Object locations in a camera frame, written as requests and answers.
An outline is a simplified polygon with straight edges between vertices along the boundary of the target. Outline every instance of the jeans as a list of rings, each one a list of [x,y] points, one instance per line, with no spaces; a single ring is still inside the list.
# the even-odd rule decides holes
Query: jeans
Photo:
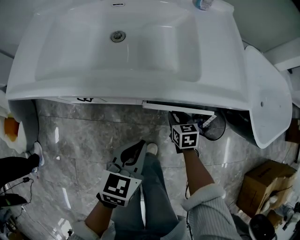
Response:
[[[146,226],[142,219],[141,192],[137,191],[127,207],[117,206],[112,212],[115,239],[159,239],[167,235],[179,222],[166,192],[160,162],[151,153],[146,154],[142,175]]]
[[[32,154],[28,159],[24,157],[6,157],[0,159],[0,189],[5,184],[28,175],[38,165],[39,156],[37,154]]]

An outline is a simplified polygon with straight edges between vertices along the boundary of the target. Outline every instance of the orange object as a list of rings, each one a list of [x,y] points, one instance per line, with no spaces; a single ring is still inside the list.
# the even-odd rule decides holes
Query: orange object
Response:
[[[20,123],[13,118],[4,119],[4,133],[7,134],[12,142],[14,142],[18,136],[19,125]]]

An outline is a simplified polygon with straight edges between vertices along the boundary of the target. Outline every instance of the person's right arm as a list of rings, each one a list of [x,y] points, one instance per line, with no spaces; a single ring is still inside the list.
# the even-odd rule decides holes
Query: person's right arm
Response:
[[[189,211],[194,239],[240,240],[222,196],[224,190],[214,183],[195,150],[182,150],[187,171],[190,198],[182,207]]]

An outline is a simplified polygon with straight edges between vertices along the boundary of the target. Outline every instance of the wrist strap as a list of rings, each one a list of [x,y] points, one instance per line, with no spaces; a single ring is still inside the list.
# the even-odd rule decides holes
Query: wrist strap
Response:
[[[105,206],[107,208],[115,208],[117,206],[116,204],[103,201],[101,199],[100,193],[97,193],[96,198],[103,204],[103,206]]]

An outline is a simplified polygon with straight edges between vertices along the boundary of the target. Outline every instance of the tub drain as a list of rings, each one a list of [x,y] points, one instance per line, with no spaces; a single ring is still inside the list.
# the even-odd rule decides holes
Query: tub drain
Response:
[[[115,43],[122,42],[126,37],[125,32],[123,31],[115,31],[111,34],[111,40]]]

